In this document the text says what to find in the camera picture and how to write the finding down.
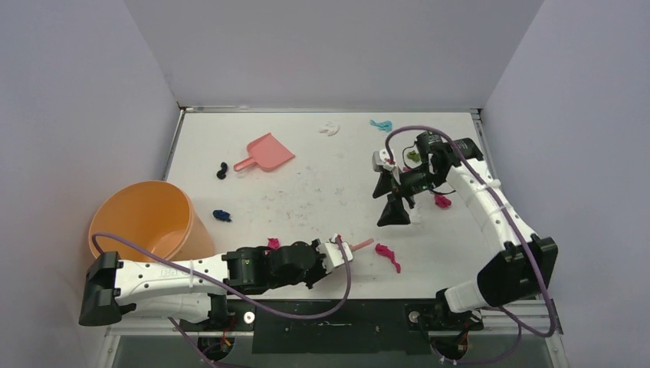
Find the pink plastic hand brush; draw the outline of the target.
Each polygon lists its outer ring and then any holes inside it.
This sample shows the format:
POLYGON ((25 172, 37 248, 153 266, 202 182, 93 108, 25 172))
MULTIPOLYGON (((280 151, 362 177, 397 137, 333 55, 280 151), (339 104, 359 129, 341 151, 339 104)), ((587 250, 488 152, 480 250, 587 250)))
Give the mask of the pink plastic hand brush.
POLYGON ((369 239, 367 239, 365 241, 360 242, 359 244, 350 246, 350 250, 351 250, 351 252, 359 251, 360 249, 365 248, 368 245, 371 245, 373 242, 374 242, 374 239, 369 238, 369 239))

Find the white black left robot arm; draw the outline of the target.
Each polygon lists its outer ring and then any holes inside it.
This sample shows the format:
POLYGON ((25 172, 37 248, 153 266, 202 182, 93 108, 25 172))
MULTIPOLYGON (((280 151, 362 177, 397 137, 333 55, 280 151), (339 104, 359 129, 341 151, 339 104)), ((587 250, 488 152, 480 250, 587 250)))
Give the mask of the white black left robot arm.
POLYGON ((334 270, 349 269, 349 245, 334 236, 272 249, 244 247, 188 261, 131 261, 98 251, 84 285, 78 323, 108 326, 130 314, 171 317, 219 330, 228 322, 227 296, 245 301, 269 290, 305 284, 312 288, 334 270))

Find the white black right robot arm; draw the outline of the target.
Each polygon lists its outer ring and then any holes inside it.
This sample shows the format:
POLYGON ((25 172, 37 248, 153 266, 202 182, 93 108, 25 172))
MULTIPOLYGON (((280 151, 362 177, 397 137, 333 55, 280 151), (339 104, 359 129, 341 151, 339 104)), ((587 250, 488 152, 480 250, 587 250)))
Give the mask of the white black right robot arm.
POLYGON ((446 142, 441 134, 425 131, 416 137, 415 148, 421 161, 406 171, 387 148, 373 153, 373 169, 379 173, 373 198, 387 198, 377 225, 410 224, 415 196, 448 184, 473 215, 491 255, 471 280, 436 294, 441 301, 433 308, 437 325, 451 329, 463 320, 464 312, 500 307, 548 287, 558 247, 517 214, 478 145, 470 138, 446 142))

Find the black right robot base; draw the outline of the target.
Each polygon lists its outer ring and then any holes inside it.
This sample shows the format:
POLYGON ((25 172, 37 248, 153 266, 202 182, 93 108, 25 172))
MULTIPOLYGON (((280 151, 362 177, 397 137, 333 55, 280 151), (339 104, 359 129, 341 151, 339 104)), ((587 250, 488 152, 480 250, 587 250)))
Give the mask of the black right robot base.
POLYGON ((469 350, 469 333, 484 329, 480 311, 449 312, 442 302, 407 304, 409 329, 425 338, 432 350, 449 360, 460 360, 469 350))

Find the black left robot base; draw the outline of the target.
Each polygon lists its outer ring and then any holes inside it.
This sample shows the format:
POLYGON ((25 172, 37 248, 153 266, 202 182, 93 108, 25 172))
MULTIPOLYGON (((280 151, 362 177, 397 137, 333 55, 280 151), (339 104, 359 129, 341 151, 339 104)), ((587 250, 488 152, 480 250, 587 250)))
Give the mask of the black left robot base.
POLYGON ((211 361, 219 361, 227 357, 233 350, 235 341, 226 336, 235 325, 235 314, 227 307, 225 295, 208 294, 211 310, 207 321, 201 322, 203 332, 220 331, 219 337, 200 337, 197 347, 211 361))

